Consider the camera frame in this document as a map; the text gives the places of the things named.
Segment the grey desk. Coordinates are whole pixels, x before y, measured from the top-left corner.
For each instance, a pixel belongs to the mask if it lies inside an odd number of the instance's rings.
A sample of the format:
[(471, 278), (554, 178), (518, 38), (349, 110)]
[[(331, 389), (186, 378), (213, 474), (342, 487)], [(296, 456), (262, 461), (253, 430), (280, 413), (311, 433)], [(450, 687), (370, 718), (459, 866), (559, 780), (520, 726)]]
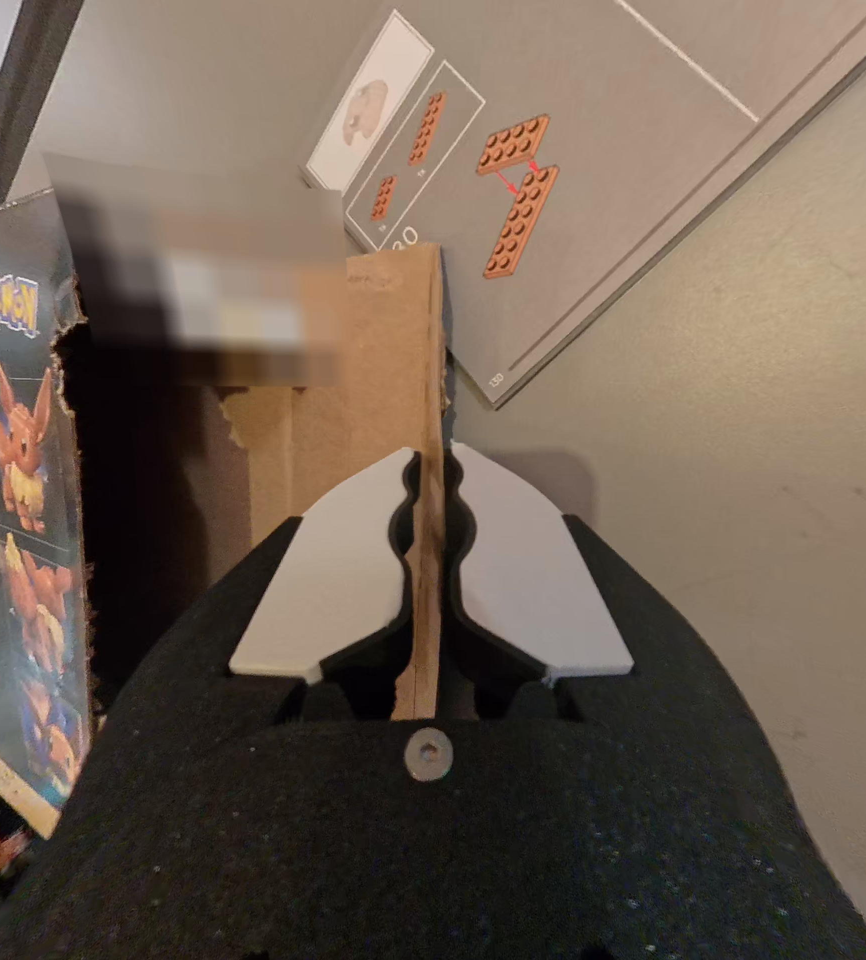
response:
[[(84, 2), (40, 152), (295, 171), (377, 2)], [(582, 516), (697, 628), (866, 917), (866, 70), (519, 394), (463, 374), (458, 439)], [(210, 390), (132, 392), (153, 466), (138, 557), (96, 533), (96, 672), (117, 690), (247, 551), (247, 460)]]

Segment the grey instruction booklet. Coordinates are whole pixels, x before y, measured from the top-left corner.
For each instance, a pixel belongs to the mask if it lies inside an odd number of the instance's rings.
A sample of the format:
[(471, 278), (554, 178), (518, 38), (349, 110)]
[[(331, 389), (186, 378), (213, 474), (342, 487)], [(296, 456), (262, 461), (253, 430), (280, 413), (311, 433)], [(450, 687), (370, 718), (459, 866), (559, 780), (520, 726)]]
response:
[(497, 408), (866, 62), (866, 1), (384, 2), (301, 171)]

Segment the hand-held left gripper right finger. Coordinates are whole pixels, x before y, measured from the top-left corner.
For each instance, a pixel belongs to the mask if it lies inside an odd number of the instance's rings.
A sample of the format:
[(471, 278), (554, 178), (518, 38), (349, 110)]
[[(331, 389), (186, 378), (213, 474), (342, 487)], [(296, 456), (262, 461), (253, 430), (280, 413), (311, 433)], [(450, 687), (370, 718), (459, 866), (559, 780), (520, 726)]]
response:
[(634, 660), (559, 508), (485, 454), (446, 461), (451, 657), (476, 687), (631, 674)]

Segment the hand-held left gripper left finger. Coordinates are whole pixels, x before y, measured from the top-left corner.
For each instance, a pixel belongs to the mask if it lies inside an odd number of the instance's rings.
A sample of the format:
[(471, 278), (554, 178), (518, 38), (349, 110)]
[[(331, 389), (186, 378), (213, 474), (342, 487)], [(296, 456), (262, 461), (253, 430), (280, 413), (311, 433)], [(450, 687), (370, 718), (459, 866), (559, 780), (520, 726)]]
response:
[(238, 676), (337, 676), (409, 613), (418, 451), (403, 447), (343, 480), (299, 518), (229, 663)]

